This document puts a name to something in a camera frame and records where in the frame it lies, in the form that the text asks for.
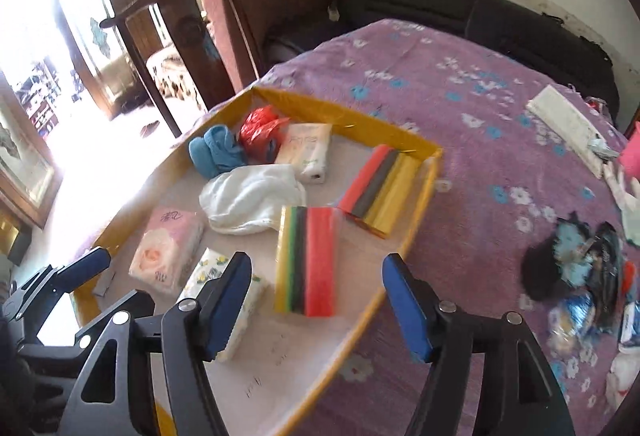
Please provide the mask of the blue white patterned bag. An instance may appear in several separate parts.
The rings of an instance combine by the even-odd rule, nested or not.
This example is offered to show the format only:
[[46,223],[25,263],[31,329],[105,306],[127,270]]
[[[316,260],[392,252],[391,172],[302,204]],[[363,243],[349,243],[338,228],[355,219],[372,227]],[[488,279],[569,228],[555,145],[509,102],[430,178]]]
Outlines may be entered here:
[[589,291],[578,291],[560,300],[549,311],[548,346],[558,355],[569,355],[591,331],[597,307]]

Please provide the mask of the black snack packet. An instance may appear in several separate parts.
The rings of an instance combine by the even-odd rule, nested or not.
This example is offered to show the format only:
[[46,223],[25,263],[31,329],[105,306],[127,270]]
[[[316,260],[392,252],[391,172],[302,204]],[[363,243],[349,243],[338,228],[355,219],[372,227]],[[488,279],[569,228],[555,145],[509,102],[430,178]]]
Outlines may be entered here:
[[623,257],[620,237],[610,223],[603,222],[598,226],[587,256],[591,260],[587,289],[596,308],[593,327],[600,332],[611,333],[620,297]]

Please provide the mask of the blue red sock bundle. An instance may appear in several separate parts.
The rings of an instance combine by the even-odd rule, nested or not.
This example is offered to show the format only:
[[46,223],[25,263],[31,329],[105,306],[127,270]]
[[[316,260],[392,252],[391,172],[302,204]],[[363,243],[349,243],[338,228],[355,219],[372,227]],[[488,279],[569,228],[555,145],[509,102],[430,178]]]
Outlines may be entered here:
[[638,289],[638,270],[636,265],[626,260],[623,264],[622,271],[622,295],[626,301],[635,301],[637,299]]

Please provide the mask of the lemon print tissue pack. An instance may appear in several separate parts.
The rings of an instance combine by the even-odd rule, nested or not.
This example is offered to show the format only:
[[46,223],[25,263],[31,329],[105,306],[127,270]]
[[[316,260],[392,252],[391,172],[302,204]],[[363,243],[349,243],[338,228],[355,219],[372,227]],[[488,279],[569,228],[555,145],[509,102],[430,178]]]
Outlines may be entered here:
[[227,257],[206,248],[178,296],[201,306],[198,342],[206,361],[232,358],[265,288],[247,254]]

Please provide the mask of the pink rose tissue pack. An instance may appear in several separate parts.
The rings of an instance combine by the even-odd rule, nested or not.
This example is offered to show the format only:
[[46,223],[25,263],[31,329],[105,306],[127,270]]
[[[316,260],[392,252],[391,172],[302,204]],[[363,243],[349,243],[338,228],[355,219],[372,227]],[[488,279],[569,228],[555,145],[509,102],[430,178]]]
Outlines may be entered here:
[[177,296],[192,271],[203,231],[204,222],[193,211],[154,208],[128,274],[157,292]]

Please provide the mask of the striped sponge pack near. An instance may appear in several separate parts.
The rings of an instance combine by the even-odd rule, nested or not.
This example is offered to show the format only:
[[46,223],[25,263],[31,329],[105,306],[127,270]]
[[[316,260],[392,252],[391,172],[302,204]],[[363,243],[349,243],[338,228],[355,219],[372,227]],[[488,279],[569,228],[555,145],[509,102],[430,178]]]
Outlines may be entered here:
[[282,208],[274,281],[276,312],[334,316],[341,219],[341,212],[329,206]]

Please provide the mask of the black cylindrical motor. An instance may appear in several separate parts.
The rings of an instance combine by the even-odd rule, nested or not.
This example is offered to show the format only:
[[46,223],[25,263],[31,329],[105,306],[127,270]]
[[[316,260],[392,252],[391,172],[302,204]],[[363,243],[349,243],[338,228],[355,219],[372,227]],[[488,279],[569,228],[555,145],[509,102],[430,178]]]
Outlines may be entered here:
[[560,226],[576,227],[580,234],[586,230],[573,211],[567,219],[559,218],[554,230],[543,241],[529,246],[521,262],[521,285],[525,294],[538,303],[561,299],[573,291],[562,279],[562,270],[554,256]]

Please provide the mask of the white cloth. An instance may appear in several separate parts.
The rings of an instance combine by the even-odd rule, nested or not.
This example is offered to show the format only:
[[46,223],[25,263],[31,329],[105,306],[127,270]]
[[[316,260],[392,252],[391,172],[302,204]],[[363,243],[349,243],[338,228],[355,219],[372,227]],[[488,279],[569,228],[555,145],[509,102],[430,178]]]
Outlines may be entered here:
[[292,165],[247,165],[207,182],[198,201],[215,232],[247,235],[279,229],[282,208],[304,206],[306,190]]

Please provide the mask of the yellow cardboard tray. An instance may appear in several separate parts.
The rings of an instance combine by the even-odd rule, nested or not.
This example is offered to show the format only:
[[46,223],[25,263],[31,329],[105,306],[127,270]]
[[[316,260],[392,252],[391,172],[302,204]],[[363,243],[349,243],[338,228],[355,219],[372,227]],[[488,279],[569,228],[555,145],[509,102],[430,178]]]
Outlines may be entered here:
[[[103,298],[93,294],[98,279],[73,292],[75,315],[81,326],[130,289],[142,289],[141,283],[128,277],[127,268],[153,208],[175,205],[184,211],[202,212],[198,196],[205,180],[191,164],[186,151],[188,140],[217,124],[235,129],[250,111],[262,104],[272,104],[294,122],[333,125],[332,133],[337,137],[330,144],[329,174],[322,185],[307,187],[307,202],[311,206],[335,203],[378,144],[404,151],[420,159],[422,165],[389,237],[382,239],[356,223],[341,221],[334,317],[277,315],[272,311],[270,287],[250,318],[233,358],[222,364],[205,364],[231,435],[289,435],[311,411],[384,299],[383,258],[396,252],[408,255],[434,193],[443,152],[437,143],[352,108],[294,92],[248,88],[185,136],[94,241],[94,246],[102,246],[112,255],[115,278]],[[228,235],[205,227],[198,258],[206,247],[227,256],[236,251],[246,252],[254,271],[273,286],[277,238],[277,232],[270,228],[253,234]]]

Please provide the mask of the blue sock ball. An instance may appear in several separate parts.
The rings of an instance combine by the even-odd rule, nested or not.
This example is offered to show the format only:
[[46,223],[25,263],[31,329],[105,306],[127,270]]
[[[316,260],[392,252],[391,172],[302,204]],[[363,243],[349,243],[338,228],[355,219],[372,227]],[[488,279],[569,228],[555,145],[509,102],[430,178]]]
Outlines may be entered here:
[[210,127],[189,142],[188,150],[194,168],[207,180],[247,164],[245,151],[226,125]]

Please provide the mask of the white tissue pack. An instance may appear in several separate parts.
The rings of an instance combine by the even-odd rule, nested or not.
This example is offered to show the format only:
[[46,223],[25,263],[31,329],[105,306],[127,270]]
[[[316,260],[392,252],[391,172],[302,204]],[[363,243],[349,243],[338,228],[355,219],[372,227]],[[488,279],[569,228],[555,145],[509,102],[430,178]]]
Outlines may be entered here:
[[305,185],[324,182],[332,126],[322,123],[292,124],[286,128],[276,164],[291,165]]

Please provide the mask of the pink thermos bottle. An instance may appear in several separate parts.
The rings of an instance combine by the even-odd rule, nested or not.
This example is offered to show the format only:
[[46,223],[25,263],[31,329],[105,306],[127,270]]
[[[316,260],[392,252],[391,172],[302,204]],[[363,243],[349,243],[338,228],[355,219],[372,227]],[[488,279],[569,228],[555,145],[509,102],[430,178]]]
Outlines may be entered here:
[[634,123],[632,135],[618,158],[628,178],[640,180],[640,123]]

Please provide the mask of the purple floral tablecloth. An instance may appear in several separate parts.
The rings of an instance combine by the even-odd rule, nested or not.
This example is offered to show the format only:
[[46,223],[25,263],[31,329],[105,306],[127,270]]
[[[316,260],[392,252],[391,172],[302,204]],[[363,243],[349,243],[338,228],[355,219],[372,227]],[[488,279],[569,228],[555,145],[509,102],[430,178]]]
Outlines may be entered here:
[[[429,27],[383,20],[273,66],[257,81],[348,106],[444,149],[435,193],[407,263],[440,297],[475,315],[521,312],[549,359],[576,435],[597,435],[614,409],[605,378],[617,335],[559,356],[548,308],[522,290],[521,259],[576,211],[593,228],[620,213],[606,183],[526,110],[554,84],[618,150],[625,140],[573,89],[507,56]],[[292,435],[402,435],[428,367],[413,360],[388,301]]]

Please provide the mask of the wooden chair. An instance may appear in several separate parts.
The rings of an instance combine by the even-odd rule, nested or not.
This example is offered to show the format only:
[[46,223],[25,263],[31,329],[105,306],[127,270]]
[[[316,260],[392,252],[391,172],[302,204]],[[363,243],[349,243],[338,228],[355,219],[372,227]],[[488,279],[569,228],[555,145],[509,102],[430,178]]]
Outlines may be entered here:
[[[250,23],[241,0],[227,1],[236,27],[239,29],[250,66],[254,75],[259,77],[264,70],[262,56],[253,32],[250,30]],[[144,90],[160,112],[172,135],[178,138],[182,135],[181,128],[174,114],[169,110],[166,99],[149,70],[148,61],[143,58],[129,29],[129,21],[132,18],[153,6],[160,12],[160,21],[164,24],[164,29],[169,36],[169,48],[177,53],[206,110],[233,98],[235,90],[196,0],[134,0],[124,10],[103,20],[100,23],[102,29],[117,30]]]

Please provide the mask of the black sofa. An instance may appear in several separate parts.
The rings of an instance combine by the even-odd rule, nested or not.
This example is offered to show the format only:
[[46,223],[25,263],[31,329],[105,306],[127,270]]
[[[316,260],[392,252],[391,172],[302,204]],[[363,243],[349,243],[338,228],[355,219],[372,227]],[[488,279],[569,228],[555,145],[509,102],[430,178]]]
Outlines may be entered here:
[[571,84],[582,96],[620,110],[612,60],[595,42],[565,29],[560,18],[537,14],[506,0],[334,0],[338,19],[327,10],[273,25],[264,41],[269,67],[295,58],[322,42],[383,18],[397,18],[448,32],[502,53]]

